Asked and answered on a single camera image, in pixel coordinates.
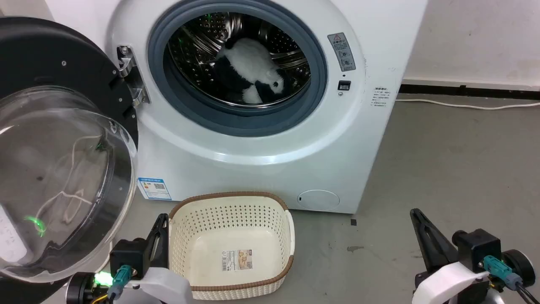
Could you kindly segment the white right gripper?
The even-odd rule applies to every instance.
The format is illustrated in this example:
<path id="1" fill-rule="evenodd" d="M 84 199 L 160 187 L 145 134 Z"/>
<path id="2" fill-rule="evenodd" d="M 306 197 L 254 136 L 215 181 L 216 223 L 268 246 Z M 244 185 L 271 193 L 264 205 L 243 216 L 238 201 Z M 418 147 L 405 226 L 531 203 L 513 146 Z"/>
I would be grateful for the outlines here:
<path id="1" fill-rule="evenodd" d="M 457 249 L 420 209 L 412 209 L 410 217 L 427 272 L 440 268 L 419 284 L 411 299 L 413 304 L 443 304 L 476 279 L 488 277 L 488 271 L 475 273 L 461 262 L 443 266 L 445 261 L 458 260 Z"/>

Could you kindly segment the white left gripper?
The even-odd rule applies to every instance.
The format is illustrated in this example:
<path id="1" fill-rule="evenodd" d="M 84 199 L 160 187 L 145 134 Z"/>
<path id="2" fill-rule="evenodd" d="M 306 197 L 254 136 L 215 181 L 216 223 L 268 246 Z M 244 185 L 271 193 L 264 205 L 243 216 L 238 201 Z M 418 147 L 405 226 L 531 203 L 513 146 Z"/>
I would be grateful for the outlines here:
<path id="1" fill-rule="evenodd" d="M 124 288 L 124 304 L 194 304 L 189 281 L 169 270 L 168 215 L 159 214 L 147 236 L 143 269 L 143 279 Z"/>

